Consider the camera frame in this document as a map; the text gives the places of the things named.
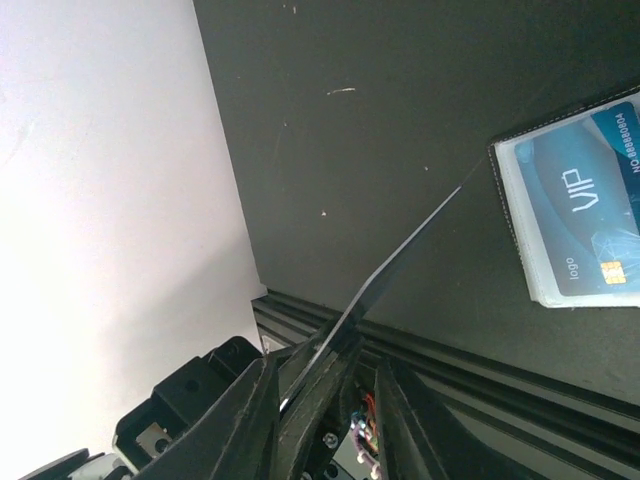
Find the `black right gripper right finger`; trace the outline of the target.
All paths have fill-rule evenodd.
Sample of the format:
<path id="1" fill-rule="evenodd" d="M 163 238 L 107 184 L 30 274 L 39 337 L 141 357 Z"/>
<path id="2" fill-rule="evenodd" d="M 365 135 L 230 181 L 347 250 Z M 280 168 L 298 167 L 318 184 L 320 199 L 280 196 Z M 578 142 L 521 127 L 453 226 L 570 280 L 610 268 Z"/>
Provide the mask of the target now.
<path id="1" fill-rule="evenodd" d="M 412 371 L 382 362 L 375 377 L 380 461 L 386 479 L 448 479 L 428 421 L 437 398 Z"/>

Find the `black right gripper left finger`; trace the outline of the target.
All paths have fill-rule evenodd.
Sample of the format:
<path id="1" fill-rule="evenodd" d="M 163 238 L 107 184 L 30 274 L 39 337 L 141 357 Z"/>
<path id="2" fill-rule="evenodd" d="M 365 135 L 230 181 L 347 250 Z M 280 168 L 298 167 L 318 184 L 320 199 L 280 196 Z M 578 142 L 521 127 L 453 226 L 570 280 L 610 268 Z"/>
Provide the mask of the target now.
<path id="1" fill-rule="evenodd" d="M 138 479 L 275 479 L 277 360 L 255 359 L 222 390 L 207 367 L 174 373 L 152 390 L 187 427 Z"/>

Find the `blue credit card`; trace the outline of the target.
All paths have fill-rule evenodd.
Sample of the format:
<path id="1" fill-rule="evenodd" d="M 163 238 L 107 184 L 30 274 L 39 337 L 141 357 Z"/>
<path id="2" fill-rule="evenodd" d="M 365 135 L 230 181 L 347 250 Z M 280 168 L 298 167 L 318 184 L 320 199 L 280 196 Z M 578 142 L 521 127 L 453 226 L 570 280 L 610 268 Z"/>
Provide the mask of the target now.
<path id="1" fill-rule="evenodd" d="M 436 208 L 422 221 L 416 229 L 371 273 L 360 289 L 348 304 L 345 311 L 335 321 L 326 334 L 317 335 L 321 343 L 312 348 L 313 356 L 304 365 L 304 368 L 296 375 L 290 387 L 281 395 L 279 412 L 284 414 L 295 397 L 299 394 L 303 385 L 311 376 L 311 372 L 319 365 L 330 349 L 336 349 L 339 341 L 350 331 L 353 331 L 358 322 L 368 310 L 376 303 L 377 299 L 386 288 L 386 284 L 399 269 L 400 264 L 408 256 L 409 250 L 420 240 L 427 231 L 428 226 L 436 219 L 440 212 L 461 192 L 463 185 L 458 185 Z"/>

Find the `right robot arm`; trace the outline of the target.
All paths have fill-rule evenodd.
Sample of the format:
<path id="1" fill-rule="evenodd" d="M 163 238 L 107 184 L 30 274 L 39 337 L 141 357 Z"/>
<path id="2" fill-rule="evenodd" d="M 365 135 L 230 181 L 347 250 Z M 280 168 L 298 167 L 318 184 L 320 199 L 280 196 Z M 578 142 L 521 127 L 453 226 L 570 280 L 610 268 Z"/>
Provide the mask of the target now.
<path id="1" fill-rule="evenodd" d="M 359 407 L 357 334 L 260 355 L 235 337 L 157 385 L 116 426 L 112 454 L 81 449 L 37 479 L 316 479 Z M 406 368 L 383 363 L 372 400 L 386 479 L 460 479 L 456 421 Z"/>

